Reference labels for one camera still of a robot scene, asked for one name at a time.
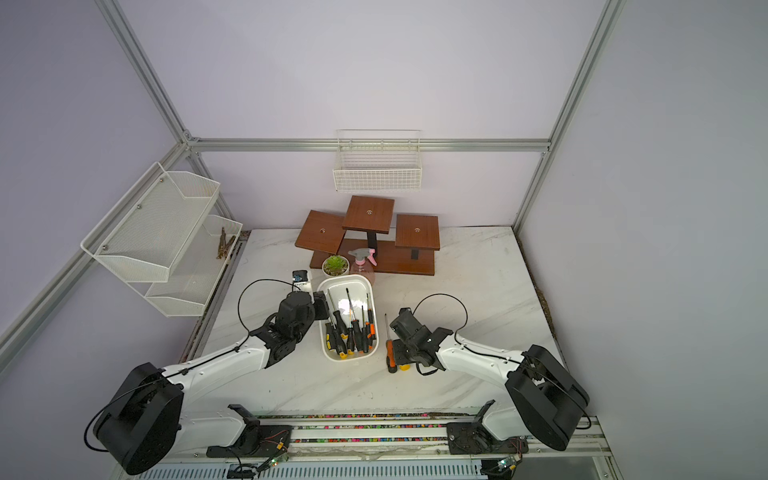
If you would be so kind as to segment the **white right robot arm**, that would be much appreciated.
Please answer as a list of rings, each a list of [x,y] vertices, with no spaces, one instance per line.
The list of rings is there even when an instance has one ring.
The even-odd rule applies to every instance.
[[[525,429],[556,451],[567,449],[590,403],[587,391],[545,347],[505,350],[443,327],[430,330],[404,307],[391,322],[395,362],[457,371],[504,389],[514,405],[510,436]]]

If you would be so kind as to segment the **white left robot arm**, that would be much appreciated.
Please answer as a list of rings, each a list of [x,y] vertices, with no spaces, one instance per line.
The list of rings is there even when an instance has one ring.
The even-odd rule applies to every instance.
[[[291,427],[264,427],[238,403],[213,412],[190,408],[233,379],[277,364],[315,321],[328,316],[324,294],[293,291],[261,327],[231,347],[165,368],[141,364],[89,421],[83,438],[95,438],[94,451],[110,454],[129,475],[149,470],[170,453],[274,458],[284,451]]]

